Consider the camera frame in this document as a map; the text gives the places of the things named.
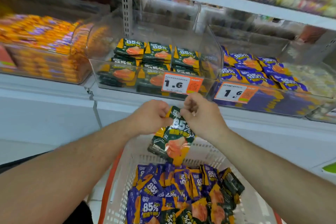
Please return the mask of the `person's left hand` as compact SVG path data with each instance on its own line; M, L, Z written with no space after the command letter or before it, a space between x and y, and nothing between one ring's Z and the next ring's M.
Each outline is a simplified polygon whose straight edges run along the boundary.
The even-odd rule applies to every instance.
M134 135L149 135L156 133L160 128L155 127L155 116L167 116L170 105L161 100L149 100L143 103L136 111L126 118Z

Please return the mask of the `person's right hand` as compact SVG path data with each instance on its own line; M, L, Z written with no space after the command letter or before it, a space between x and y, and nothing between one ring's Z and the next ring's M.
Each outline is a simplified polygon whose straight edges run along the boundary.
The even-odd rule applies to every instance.
M191 130L200 138L215 143L225 138L229 128L223 119L216 103L208 101L199 93L192 93L184 101L184 109L195 112L197 123L189 125Z

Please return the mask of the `green snack packet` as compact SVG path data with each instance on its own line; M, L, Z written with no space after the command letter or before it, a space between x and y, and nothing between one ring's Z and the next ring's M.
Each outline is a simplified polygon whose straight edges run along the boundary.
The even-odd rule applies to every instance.
M195 133L181 115L179 107L171 106L166 117L172 118L173 123L155 133L148 152L180 166L195 139Z

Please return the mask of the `person's left forearm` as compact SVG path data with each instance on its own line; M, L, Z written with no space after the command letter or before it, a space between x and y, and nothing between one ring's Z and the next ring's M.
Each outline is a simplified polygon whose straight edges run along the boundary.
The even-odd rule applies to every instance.
M132 119L0 174L0 224L62 224L134 137Z

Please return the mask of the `person's right forearm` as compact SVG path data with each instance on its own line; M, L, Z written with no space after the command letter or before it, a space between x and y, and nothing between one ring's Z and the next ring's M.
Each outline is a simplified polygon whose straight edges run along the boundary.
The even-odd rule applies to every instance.
M204 139L220 150L287 224L336 224L336 185L225 126Z

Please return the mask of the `orange white price tag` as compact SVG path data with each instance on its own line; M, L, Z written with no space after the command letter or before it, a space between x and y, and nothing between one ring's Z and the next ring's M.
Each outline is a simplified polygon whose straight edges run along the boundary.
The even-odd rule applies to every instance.
M258 90L259 89L256 86L234 82L223 82L213 99L247 104Z
M204 78L188 74L165 72L163 77L163 92L188 95L198 92L203 84Z

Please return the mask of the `stack of green packets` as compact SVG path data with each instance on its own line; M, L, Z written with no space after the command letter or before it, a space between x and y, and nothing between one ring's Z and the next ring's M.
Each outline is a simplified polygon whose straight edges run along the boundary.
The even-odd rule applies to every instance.
M171 44L121 38L112 45L111 58L98 65L95 78L102 88L185 99L185 95L163 92L165 72L200 76L199 54Z

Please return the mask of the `pile of purple packets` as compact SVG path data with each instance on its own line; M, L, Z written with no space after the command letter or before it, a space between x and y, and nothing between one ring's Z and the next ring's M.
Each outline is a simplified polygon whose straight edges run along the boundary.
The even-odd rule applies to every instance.
M207 164L138 165L125 224L230 224L230 199Z

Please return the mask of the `clear bin with green packets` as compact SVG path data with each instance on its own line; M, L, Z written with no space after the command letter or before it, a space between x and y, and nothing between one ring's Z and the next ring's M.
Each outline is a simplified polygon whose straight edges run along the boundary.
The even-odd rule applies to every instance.
M104 16L86 43L96 84L109 91L183 100L198 92L210 99L223 65L222 49L209 25L196 19L133 11Z

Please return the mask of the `stack of purple shelf packets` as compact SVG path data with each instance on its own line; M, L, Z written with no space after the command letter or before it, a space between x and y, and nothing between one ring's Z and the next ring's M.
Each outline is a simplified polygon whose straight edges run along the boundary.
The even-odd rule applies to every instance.
M250 53L229 53L221 46L224 66L217 80L212 100L220 105L256 112L303 117L323 103L307 87L296 81L278 59L256 57ZM214 100L223 82L234 82L258 87L258 92L247 104Z

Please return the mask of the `dark green foil packet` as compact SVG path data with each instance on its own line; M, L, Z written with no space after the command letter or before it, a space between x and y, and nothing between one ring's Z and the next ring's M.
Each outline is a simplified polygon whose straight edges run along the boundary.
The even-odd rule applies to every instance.
M241 194L245 186L235 176L231 168L226 168L218 173L220 184L225 188L228 195L231 196L235 204L240 204Z

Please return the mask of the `clear bin with purple packets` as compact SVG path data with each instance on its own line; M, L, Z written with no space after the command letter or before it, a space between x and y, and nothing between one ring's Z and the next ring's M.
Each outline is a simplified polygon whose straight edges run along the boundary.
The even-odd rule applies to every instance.
M210 29L224 68L208 98L220 106L294 117L336 102L336 30L202 5L196 31Z

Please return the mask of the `perforated white shelf upright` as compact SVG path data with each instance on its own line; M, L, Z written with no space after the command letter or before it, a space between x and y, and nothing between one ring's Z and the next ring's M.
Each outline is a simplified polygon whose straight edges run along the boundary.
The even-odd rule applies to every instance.
M133 0L122 0L124 37L133 35Z

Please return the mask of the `heap of pale packets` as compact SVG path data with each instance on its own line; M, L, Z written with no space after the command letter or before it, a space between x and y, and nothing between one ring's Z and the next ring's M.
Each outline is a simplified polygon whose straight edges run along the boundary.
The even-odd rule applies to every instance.
M328 65L294 65L287 62L283 65L310 93L327 98L336 97L336 71Z

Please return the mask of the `green shelf label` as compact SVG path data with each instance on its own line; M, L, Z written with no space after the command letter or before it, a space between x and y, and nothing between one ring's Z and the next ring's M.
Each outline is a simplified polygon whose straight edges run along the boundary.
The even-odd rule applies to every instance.
M336 162L328 164L321 168L323 172L336 175Z

